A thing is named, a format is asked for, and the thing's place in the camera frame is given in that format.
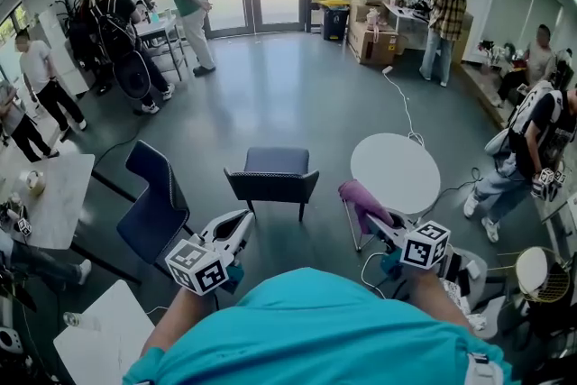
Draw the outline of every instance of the black backpack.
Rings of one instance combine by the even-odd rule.
[[[96,5],[92,15],[98,23],[98,35],[106,56],[113,63],[136,50],[137,36],[133,26],[116,14],[116,0],[108,0],[103,14]]]

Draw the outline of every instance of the plaid shirt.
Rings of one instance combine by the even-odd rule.
[[[429,28],[448,41],[458,41],[461,37],[463,16],[467,10],[467,0],[432,0],[433,11]]]

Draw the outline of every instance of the black trash can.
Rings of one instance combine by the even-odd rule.
[[[341,41],[344,38],[346,19],[349,16],[348,6],[325,7],[321,33],[326,41]]]

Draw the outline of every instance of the light blue jeans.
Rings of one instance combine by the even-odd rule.
[[[441,56],[439,57],[439,70],[441,75],[439,78],[443,84],[449,82],[449,72],[451,70],[451,54],[453,53],[453,42],[446,39],[441,39],[438,32],[429,29],[429,34],[426,38],[426,50],[423,57],[423,63],[419,70],[421,75],[429,80],[433,75],[433,66],[435,64],[436,51],[441,47]]]
[[[487,216],[497,223],[503,216],[519,205],[531,190],[531,182],[517,169],[515,153],[503,162],[499,171],[492,171],[482,179],[474,189],[475,198],[482,202],[491,196],[500,195]]]

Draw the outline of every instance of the backpack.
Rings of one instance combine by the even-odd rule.
[[[133,26],[116,14],[116,0],[108,0],[106,13],[98,5],[91,10],[98,23],[98,36],[105,54],[113,63],[136,50],[137,36]]]
[[[556,124],[563,111],[563,93],[559,90],[554,90],[550,82],[542,80],[537,83],[533,89],[527,94],[523,102],[517,106],[515,111],[508,119],[507,128],[498,133],[485,146],[485,152],[492,157],[509,156],[512,152],[510,138],[522,137],[525,135],[527,129],[527,121],[535,106],[543,96],[551,94],[554,98],[554,110],[551,113],[550,125],[545,128],[542,136],[539,139],[539,144],[545,139],[551,124]]]

